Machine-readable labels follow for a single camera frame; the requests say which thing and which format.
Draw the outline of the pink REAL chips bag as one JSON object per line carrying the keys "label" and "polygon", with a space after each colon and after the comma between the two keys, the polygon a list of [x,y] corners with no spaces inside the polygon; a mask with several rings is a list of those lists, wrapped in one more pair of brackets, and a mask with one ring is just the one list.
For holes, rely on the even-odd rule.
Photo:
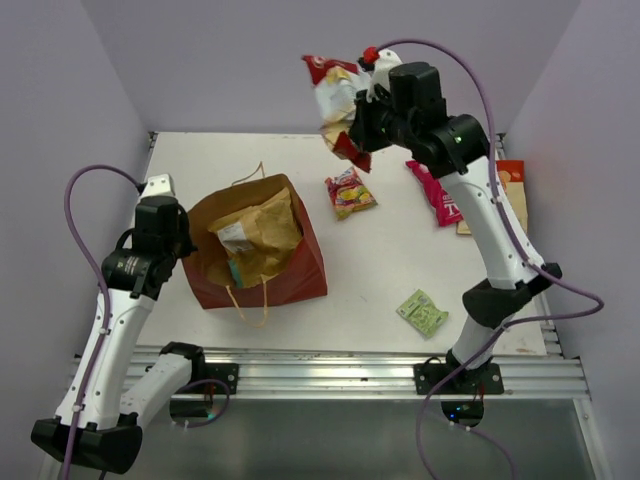
{"label": "pink REAL chips bag", "polygon": [[424,165],[415,160],[409,160],[405,163],[405,166],[422,186],[424,194],[434,210],[439,227],[448,227],[463,220],[463,216],[453,198]]}

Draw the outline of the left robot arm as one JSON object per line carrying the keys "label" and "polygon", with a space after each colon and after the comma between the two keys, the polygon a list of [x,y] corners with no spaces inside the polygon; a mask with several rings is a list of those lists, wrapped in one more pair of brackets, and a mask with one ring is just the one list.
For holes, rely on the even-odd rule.
{"label": "left robot arm", "polygon": [[171,342],[130,389],[124,387],[138,337],[162,286],[195,247],[184,208],[172,196],[140,199],[134,226],[104,259],[105,290],[69,391],[51,418],[35,422],[32,442],[60,462],[126,473],[143,432],[179,389],[193,393],[208,379],[202,348]]}

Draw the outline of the orange beige chips bag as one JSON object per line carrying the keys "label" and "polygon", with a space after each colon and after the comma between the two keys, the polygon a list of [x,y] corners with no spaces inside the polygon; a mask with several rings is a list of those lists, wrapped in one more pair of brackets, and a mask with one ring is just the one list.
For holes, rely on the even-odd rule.
{"label": "orange beige chips bag", "polygon": [[501,185],[523,231],[528,232],[528,211],[525,195],[523,160],[497,160],[496,168]]}

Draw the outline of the red white chips bag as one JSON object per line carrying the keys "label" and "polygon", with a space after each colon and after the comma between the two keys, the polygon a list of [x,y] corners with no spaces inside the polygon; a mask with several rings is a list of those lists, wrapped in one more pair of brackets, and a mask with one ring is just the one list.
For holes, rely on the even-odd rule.
{"label": "red white chips bag", "polygon": [[369,86],[370,76],[357,63],[302,55],[322,118],[321,136],[329,150],[339,159],[369,173],[371,155],[365,153],[349,136],[355,120],[356,96]]}

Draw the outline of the brown kraft chips bag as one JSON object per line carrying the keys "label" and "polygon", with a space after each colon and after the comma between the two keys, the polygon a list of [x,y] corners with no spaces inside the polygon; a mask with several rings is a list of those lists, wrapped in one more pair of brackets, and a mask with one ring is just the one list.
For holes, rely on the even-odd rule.
{"label": "brown kraft chips bag", "polygon": [[259,205],[212,221],[207,230],[225,249],[238,288],[251,288],[279,275],[302,240],[286,187]]}

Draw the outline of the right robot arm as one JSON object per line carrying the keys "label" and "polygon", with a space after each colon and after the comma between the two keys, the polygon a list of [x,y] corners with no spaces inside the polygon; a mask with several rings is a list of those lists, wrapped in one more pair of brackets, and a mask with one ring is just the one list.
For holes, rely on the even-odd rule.
{"label": "right robot arm", "polygon": [[350,139],[366,153],[391,145],[408,149],[452,197],[484,262],[485,279],[462,296],[467,319],[445,361],[449,387],[468,392],[488,368],[505,325],[562,271],[530,244],[479,121],[448,114],[438,70],[384,59],[366,69],[371,83],[356,96]]}

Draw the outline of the red paper bag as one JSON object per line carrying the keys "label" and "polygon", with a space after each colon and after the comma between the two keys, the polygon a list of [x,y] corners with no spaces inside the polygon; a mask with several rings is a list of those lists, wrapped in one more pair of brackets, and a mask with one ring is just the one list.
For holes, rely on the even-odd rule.
{"label": "red paper bag", "polygon": [[[302,240],[287,267],[276,277],[251,288],[234,285],[228,256],[209,223],[243,208],[259,205],[288,188]],[[325,296],[328,293],[324,261],[306,207],[284,174],[253,180],[246,177],[200,200],[188,212],[190,235],[198,250],[183,260],[188,283],[205,310],[232,307],[242,320],[243,310],[261,307],[267,318],[274,306]]]}

